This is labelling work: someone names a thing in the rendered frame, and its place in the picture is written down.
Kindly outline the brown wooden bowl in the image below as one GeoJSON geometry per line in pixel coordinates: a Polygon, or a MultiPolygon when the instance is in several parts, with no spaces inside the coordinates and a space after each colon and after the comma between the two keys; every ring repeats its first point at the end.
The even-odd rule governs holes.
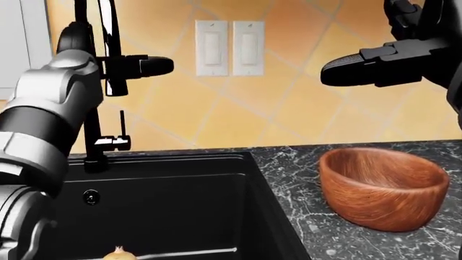
{"type": "Polygon", "coordinates": [[[333,149],[319,160],[321,190],[329,207],[356,225],[408,232],[439,211],[450,178],[437,164],[391,149],[333,149]]]}

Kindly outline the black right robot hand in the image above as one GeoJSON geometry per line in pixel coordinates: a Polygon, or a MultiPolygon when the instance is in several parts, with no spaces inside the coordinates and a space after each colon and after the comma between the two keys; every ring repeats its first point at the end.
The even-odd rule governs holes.
{"type": "Polygon", "coordinates": [[[383,0],[396,39],[328,62],[321,82],[346,87],[387,87],[426,78],[444,88],[462,64],[462,0],[383,0]]]}

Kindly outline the yellow onion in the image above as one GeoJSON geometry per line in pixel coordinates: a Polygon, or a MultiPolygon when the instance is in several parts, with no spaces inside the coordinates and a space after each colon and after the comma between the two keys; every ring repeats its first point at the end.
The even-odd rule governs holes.
{"type": "Polygon", "coordinates": [[[116,246],[112,253],[108,253],[103,260],[138,260],[135,255],[125,251],[123,246],[116,246]]]}

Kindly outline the round black sink overflow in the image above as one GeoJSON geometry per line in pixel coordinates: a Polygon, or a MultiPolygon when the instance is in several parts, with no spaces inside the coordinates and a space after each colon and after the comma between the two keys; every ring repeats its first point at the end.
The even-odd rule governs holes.
{"type": "Polygon", "coordinates": [[[96,190],[86,190],[82,198],[87,205],[96,205],[100,201],[100,194],[96,190]]]}

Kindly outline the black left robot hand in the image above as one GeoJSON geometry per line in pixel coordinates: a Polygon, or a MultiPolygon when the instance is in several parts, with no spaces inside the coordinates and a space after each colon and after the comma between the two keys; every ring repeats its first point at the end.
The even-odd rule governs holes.
{"type": "MultiPolygon", "coordinates": [[[[88,51],[91,41],[88,38],[89,30],[86,25],[72,22],[62,30],[57,51],[77,49],[88,51]]],[[[166,75],[174,70],[174,62],[170,58],[147,55],[107,56],[95,58],[99,66],[101,79],[140,79],[166,75]]]]}

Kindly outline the black sink basin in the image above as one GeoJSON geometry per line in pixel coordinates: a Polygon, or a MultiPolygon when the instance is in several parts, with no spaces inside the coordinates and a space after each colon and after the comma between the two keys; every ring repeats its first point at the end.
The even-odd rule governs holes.
{"type": "Polygon", "coordinates": [[[55,200],[53,260],[311,260],[250,153],[117,155],[103,173],[83,160],[55,200]],[[100,201],[84,203],[96,190],[100,201]]]}

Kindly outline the white wall cabinet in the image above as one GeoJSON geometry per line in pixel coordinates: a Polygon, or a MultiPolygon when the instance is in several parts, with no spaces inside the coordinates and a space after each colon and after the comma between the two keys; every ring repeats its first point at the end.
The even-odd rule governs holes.
{"type": "Polygon", "coordinates": [[[52,58],[45,0],[0,0],[0,100],[13,93],[28,69],[52,58]]]}

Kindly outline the white wall light switch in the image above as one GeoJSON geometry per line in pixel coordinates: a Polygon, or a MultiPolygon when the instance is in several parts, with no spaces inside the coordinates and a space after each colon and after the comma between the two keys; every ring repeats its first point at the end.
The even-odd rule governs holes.
{"type": "Polygon", "coordinates": [[[263,21],[234,21],[232,39],[232,75],[263,76],[265,23],[263,21]]]}
{"type": "Polygon", "coordinates": [[[228,75],[227,21],[195,21],[196,76],[228,75]]]}

